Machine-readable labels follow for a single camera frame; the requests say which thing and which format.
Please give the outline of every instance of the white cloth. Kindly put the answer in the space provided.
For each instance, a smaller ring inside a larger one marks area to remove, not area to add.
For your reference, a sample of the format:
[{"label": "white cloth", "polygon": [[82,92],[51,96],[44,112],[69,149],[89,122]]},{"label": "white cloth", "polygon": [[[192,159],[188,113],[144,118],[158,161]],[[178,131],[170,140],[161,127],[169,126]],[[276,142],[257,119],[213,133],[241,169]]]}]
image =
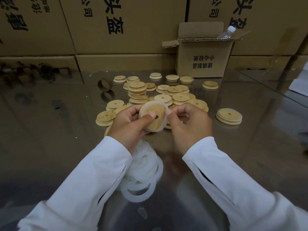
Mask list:
[{"label": "white cloth", "polygon": [[[295,207],[281,194],[272,194],[261,187],[228,155],[218,150],[213,137],[193,145],[183,160],[227,214],[230,230],[308,230],[306,211]],[[127,149],[106,136],[49,200],[40,202],[19,222],[20,230],[97,230],[104,203],[131,161]]]}]

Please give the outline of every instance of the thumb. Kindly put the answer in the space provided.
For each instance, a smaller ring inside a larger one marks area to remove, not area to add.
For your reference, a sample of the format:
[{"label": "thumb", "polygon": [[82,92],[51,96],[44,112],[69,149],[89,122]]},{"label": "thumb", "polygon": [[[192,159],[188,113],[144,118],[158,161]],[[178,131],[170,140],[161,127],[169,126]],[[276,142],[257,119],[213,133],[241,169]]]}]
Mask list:
[{"label": "thumb", "polygon": [[152,121],[155,120],[155,118],[156,118],[155,113],[149,113],[149,114],[144,115],[143,117],[139,118],[138,120],[135,120],[134,125],[138,128],[139,131],[141,131],[147,125],[151,124]]},{"label": "thumb", "polygon": [[171,128],[179,126],[182,123],[179,120],[178,116],[171,109],[167,109],[166,114],[167,114],[168,122],[171,125]]}]

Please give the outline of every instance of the white bottle cap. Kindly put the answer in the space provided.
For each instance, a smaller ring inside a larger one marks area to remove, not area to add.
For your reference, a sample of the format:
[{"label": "white bottle cap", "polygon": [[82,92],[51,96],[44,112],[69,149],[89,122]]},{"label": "white bottle cap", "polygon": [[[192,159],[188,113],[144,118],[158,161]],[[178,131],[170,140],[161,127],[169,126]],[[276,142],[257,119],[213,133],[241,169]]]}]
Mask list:
[{"label": "white bottle cap", "polygon": [[229,26],[229,27],[228,27],[228,30],[231,31],[232,33],[235,32],[235,29],[236,29],[236,28],[233,27],[233,26]]}]

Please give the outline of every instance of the person's left hand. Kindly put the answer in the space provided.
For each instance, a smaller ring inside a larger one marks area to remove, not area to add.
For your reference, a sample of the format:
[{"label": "person's left hand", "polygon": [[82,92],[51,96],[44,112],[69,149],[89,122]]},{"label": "person's left hand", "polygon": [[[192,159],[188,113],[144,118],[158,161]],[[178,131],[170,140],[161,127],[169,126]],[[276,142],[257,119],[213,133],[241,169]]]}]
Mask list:
[{"label": "person's left hand", "polygon": [[143,105],[132,105],[117,114],[107,134],[120,142],[130,154],[139,140],[148,132],[143,128],[154,121],[156,114],[149,113],[138,119],[138,112]]}]

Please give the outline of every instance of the hand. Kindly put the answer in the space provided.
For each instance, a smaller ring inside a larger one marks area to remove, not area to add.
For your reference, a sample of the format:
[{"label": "hand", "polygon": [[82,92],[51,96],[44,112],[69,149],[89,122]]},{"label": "hand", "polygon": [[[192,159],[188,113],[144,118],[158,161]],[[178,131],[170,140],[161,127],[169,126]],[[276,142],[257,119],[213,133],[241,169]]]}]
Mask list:
[{"label": "hand", "polygon": [[132,105],[117,114],[107,134],[120,142],[130,154],[139,140],[148,132],[143,128],[154,121],[156,114],[149,113],[138,119],[138,112],[143,105]]},{"label": "hand", "polygon": [[166,111],[174,141],[185,154],[199,140],[212,136],[212,120],[207,112],[186,103]]}]

